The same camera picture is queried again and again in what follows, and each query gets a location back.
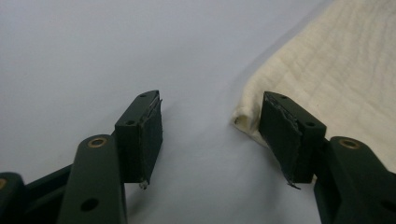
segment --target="wrinkled cloth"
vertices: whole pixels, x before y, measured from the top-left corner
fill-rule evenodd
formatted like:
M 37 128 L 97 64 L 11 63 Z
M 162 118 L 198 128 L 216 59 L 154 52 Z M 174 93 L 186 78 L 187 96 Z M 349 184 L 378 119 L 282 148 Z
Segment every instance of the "wrinkled cloth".
M 262 96 L 289 96 L 327 127 L 368 145 L 396 172 L 396 1 L 335 0 L 249 79 L 233 125 L 258 132 Z

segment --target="white table surface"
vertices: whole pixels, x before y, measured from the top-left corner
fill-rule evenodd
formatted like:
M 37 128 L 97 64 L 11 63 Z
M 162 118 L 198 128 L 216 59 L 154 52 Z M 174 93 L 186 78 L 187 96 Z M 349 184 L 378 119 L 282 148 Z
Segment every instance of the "white table surface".
M 252 73 L 330 0 L 1 1 L 0 172 L 30 183 L 111 133 L 144 91 L 163 146 L 130 223 L 319 223 L 313 185 L 286 184 L 229 121 Z

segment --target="folded fabric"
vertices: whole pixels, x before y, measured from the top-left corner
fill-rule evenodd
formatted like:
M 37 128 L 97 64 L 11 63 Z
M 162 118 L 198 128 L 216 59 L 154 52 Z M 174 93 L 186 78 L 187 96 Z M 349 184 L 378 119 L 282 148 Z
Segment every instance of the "folded fabric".
M 289 96 L 327 125 L 327 138 L 362 141 L 395 173 L 396 1 L 335 0 L 249 79 L 232 123 L 266 146 L 264 91 Z

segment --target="beige cloth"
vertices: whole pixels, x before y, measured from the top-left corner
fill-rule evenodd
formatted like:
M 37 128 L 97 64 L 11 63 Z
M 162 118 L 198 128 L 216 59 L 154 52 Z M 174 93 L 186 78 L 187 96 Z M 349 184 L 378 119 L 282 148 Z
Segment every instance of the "beige cloth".
M 327 138 L 361 140 L 396 172 L 396 1 L 335 0 L 250 78 L 232 122 L 263 145 L 264 91 L 308 110 Z

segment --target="cloth fold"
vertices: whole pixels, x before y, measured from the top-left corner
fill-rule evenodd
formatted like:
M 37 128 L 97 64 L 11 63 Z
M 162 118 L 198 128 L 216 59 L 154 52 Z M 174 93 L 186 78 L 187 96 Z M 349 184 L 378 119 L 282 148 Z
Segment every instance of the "cloth fold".
M 327 138 L 362 141 L 396 173 L 396 1 L 335 0 L 249 79 L 232 123 L 266 146 L 264 91 L 289 96 Z

